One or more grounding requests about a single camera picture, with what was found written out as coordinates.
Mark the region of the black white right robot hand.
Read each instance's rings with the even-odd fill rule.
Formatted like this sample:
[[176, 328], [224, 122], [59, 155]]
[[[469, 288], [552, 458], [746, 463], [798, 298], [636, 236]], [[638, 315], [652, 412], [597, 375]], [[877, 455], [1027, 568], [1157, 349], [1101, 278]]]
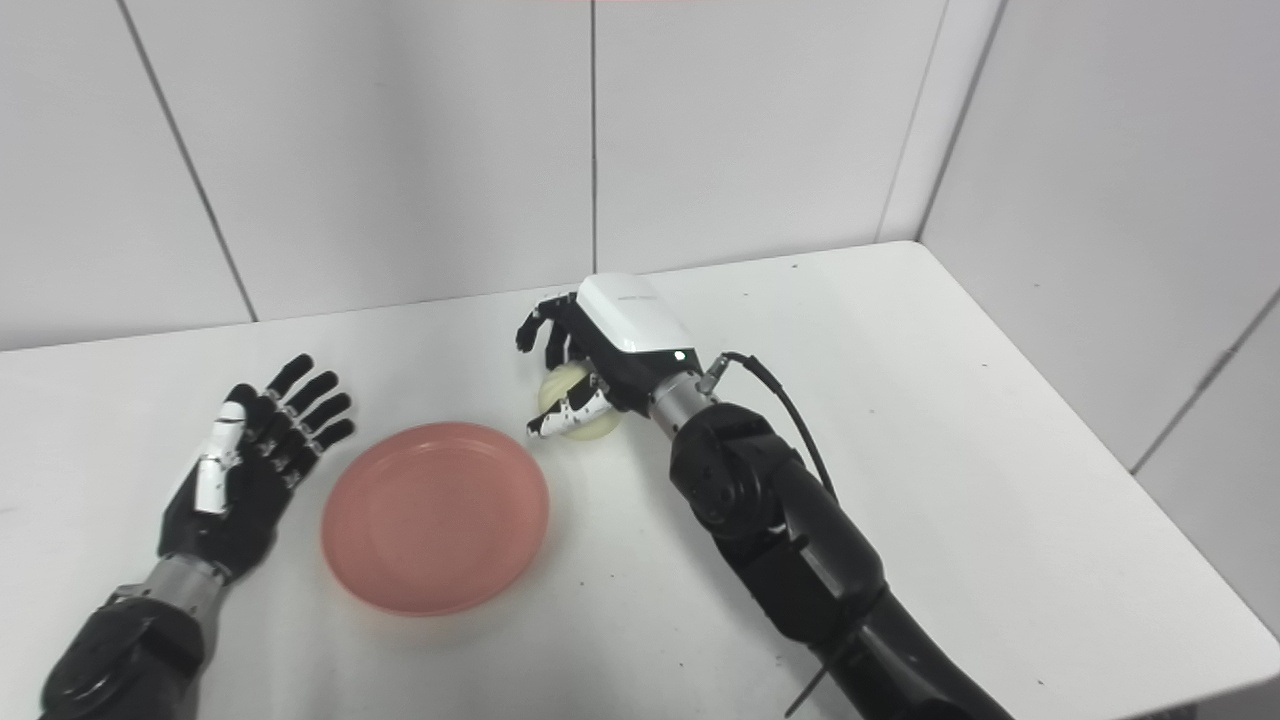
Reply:
[[600, 273], [571, 292], [538, 302], [516, 332], [521, 354], [540, 329], [549, 370], [576, 363], [585, 375], [526, 425], [529, 436], [561, 436], [609, 410], [657, 419], [660, 392], [701, 374], [687, 328], [643, 277]]

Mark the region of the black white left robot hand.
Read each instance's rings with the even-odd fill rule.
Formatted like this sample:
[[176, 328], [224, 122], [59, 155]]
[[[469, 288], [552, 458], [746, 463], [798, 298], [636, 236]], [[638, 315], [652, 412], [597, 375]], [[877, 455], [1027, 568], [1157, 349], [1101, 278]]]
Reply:
[[157, 556], [205, 562], [224, 582], [260, 565], [294, 492], [355, 433], [353, 401], [338, 384], [301, 354], [261, 389], [233, 387], [165, 507]]

